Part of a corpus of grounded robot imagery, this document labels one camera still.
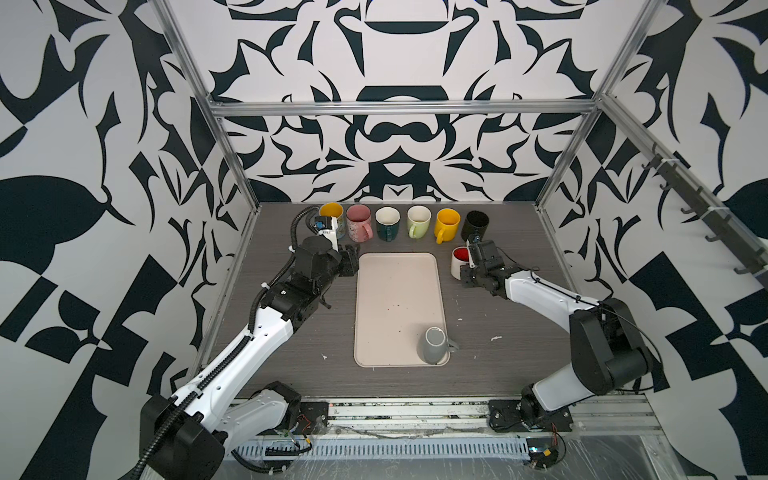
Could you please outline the beige plastic tray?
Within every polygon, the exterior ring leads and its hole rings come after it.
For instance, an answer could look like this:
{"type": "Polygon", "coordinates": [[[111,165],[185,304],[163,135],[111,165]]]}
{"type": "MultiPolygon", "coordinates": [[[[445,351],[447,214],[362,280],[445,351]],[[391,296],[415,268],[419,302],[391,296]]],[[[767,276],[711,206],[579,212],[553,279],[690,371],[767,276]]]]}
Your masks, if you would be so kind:
{"type": "Polygon", "coordinates": [[[354,360],[363,368],[442,367],[419,354],[424,332],[447,333],[438,263],[430,253],[366,253],[357,274],[354,360]]]}

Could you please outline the black hook rail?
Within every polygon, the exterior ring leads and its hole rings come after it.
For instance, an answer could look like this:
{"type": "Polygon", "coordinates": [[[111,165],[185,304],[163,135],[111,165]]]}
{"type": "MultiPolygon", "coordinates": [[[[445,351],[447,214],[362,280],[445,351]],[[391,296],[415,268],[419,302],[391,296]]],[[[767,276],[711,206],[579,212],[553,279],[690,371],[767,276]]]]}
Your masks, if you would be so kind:
{"type": "Polygon", "coordinates": [[[721,243],[738,260],[733,269],[736,275],[751,276],[767,290],[767,245],[737,215],[704,185],[686,164],[663,151],[659,144],[651,146],[651,159],[643,166],[646,172],[659,176],[663,192],[660,207],[670,192],[684,204],[684,216],[701,221],[709,230],[705,240],[721,243]]]}

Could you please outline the black mug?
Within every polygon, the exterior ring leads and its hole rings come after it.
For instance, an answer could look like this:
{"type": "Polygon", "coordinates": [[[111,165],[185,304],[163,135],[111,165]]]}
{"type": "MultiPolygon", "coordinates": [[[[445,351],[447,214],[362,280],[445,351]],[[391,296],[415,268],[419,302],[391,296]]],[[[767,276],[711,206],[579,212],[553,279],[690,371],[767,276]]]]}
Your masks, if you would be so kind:
{"type": "Polygon", "coordinates": [[[461,238],[464,242],[479,243],[489,226],[489,216],[479,210],[469,211],[464,219],[464,224],[461,229],[461,238]]]}

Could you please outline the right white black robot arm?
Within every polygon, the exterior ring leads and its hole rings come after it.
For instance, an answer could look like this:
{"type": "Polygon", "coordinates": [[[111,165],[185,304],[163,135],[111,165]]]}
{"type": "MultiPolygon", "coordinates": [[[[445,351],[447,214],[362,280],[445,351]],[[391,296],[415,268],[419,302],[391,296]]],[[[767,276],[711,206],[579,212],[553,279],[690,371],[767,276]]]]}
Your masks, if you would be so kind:
{"type": "Polygon", "coordinates": [[[467,241],[469,264],[460,268],[466,288],[523,305],[569,334],[571,360],[524,388],[518,404],[528,426],[572,404],[611,393],[649,374],[654,357],[627,305],[598,300],[544,280],[509,258],[491,240],[467,241]]]}

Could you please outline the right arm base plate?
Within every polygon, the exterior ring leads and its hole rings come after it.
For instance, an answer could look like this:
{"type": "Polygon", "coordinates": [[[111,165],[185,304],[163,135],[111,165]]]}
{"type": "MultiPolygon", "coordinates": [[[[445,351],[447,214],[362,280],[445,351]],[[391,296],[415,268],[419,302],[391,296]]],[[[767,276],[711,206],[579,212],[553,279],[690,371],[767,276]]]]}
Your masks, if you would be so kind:
{"type": "Polygon", "coordinates": [[[572,420],[567,408],[546,411],[530,398],[488,402],[488,426],[497,433],[570,432],[572,420]]]}

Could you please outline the pink ghost print mug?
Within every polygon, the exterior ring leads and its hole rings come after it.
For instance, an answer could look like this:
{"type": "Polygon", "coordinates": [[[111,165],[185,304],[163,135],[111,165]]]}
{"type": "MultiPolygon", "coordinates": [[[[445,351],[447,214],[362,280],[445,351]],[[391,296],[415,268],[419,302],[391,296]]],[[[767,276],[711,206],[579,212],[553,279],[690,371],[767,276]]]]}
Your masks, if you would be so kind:
{"type": "Polygon", "coordinates": [[[364,243],[374,237],[372,229],[372,214],[368,206],[352,205],[347,209],[347,230],[351,241],[364,243]]]}

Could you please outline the grey mug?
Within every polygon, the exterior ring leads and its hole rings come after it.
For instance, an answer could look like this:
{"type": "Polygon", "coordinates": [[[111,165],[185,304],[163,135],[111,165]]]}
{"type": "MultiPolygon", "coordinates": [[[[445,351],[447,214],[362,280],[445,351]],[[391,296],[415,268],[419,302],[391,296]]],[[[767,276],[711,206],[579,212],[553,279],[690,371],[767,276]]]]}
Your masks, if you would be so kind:
{"type": "Polygon", "coordinates": [[[419,346],[420,358],[431,366],[444,365],[449,361],[450,355],[458,350],[459,345],[438,326],[429,327],[424,332],[419,346]]]}

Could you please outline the white cream mug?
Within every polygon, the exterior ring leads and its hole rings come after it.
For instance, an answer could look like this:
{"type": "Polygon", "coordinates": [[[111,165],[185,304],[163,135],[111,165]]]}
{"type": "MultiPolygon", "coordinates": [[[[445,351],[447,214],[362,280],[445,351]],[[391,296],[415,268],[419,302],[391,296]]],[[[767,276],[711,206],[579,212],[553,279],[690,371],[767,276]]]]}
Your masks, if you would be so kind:
{"type": "Polygon", "coordinates": [[[461,280],[461,269],[469,264],[469,260],[470,254],[466,246],[459,246],[452,250],[450,273],[454,279],[461,280]]]}

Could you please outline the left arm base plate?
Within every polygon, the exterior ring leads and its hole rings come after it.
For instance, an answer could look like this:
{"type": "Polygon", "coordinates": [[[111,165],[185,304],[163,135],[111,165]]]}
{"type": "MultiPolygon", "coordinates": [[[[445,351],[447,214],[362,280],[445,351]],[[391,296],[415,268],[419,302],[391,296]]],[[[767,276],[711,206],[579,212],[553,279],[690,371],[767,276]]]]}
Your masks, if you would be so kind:
{"type": "Polygon", "coordinates": [[[278,423],[271,428],[260,428],[256,436],[278,435],[286,432],[294,434],[314,434],[328,426],[330,404],[327,401],[304,401],[291,403],[278,423]]]}

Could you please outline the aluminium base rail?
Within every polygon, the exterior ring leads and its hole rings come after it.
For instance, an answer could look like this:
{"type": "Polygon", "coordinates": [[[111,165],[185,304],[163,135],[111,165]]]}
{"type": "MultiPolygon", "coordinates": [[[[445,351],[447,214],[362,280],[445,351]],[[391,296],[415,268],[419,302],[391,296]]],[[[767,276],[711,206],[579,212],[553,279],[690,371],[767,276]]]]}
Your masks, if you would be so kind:
{"type": "Polygon", "coordinates": [[[649,401],[592,398],[570,432],[497,433],[486,397],[309,399],[330,404],[314,434],[254,436],[216,479],[681,479],[649,401]]]}

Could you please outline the aluminium frame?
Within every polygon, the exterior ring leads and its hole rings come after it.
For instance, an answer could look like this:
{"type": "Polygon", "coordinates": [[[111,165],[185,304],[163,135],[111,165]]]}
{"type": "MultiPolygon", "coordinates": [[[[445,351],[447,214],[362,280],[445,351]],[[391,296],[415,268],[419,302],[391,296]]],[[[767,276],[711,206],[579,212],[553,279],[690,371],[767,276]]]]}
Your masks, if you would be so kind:
{"type": "Polygon", "coordinates": [[[426,115],[426,114],[505,114],[505,113],[574,113],[585,118],[576,128],[572,139],[564,152],[563,164],[557,166],[551,174],[548,185],[538,199],[544,205],[551,193],[553,184],[560,181],[564,171],[575,157],[576,150],[584,144],[588,133],[600,115],[608,116],[628,139],[640,149],[649,160],[652,157],[651,146],[654,142],[668,155],[673,155],[664,148],[663,143],[644,127],[639,119],[616,96],[612,89],[618,84],[619,74],[627,67],[631,56],[638,52],[647,37],[651,24],[662,9],[662,2],[647,1],[640,9],[628,36],[619,49],[618,56],[609,68],[605,82],[590,99],[564,100],[444,100],[444,101],[341,101],[341,102],[256,102],[220,104],[210,100],[201,74],[197,69],[191,50],[182,35],[181,27],[167,1],[154,1],[151,4],[159,20],[172,52],[177,56],[187,82],[192,89],[203,117],[214,139],[224,152],[224,159],[235,176],[237,186],[247,193],[247,200],[253,212],[258,212],[260,202],[253,192],[245,175],[242,163],[234,151],[220,121],[234,116],[345,116],[345,115],[426,115]]]}

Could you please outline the light green mug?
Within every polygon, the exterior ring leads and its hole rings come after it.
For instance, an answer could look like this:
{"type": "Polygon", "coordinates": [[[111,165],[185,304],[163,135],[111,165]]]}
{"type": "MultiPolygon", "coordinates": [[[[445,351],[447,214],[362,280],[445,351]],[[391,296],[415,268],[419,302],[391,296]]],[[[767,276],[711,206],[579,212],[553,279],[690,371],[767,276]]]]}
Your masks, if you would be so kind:
{"type": "Polygon", "coordinates": [[[426,206],[414,205],[410,207],[407,212],[408,236],[411,239],[423,238],[429,230],[431,217],[431,211],[426,206]]]}

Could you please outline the dark green mug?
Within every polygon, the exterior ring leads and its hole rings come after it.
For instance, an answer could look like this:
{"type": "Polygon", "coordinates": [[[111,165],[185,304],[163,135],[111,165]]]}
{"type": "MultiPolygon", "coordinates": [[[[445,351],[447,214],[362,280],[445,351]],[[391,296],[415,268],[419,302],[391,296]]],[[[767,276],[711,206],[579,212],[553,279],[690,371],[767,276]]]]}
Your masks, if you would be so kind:
{"type": "Polygon", "coordinates": [[[375,213],[376,233],[380,240],[392,242],[399,232],[400,212],[394,207],[381,207],[375,213]]]}

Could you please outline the blue butterfly mug yellow inside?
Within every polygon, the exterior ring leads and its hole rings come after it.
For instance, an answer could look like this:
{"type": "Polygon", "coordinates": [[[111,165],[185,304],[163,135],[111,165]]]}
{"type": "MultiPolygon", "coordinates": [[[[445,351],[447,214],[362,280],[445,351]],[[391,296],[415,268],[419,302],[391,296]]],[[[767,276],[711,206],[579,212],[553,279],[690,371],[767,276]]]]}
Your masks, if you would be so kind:
{"type": "Polygon", "coordinates": [[[344,207],[340,203],[326,203],[320,207],[319,213],[336,220],[336,238],[338,241],[343,240],[346,235],[344,207]]]}

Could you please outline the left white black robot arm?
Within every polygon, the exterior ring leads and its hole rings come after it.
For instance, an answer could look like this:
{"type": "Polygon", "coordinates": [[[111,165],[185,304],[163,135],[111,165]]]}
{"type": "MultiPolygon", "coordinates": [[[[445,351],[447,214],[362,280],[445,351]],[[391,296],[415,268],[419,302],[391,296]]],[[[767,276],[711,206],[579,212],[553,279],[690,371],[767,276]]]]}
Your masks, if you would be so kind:
{"type": "Polygon", "coordinates": [[[301,396],[272,382],[255,398],[232,404],[265,361],[325,304],[339,277],[359,270],[360,248],[338,247],[324,236],[305,238],[285,268],[263,285],[248,323],[196,377],[170,397],[155,395],[141,410],[137,463],[126,473],[141,479],[153,471],[163,479],[210,479],[224,457],[252,437],[289,430],[301,396]]]}

